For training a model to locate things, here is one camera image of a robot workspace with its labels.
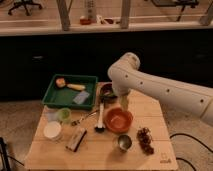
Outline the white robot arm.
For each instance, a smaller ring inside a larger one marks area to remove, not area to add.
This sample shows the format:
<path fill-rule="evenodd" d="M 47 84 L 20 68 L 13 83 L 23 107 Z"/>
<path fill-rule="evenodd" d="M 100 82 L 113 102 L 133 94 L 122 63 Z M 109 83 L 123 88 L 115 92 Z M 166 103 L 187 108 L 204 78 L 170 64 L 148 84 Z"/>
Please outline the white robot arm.
<path fill-rule="evenodd" d="M 213 127 L 213 88 L 189 84 L 139 71 L 140 59 L 125 53 L 108 69 L 114 93 L 121 97 L 131 89 L 197 115 Z"/>

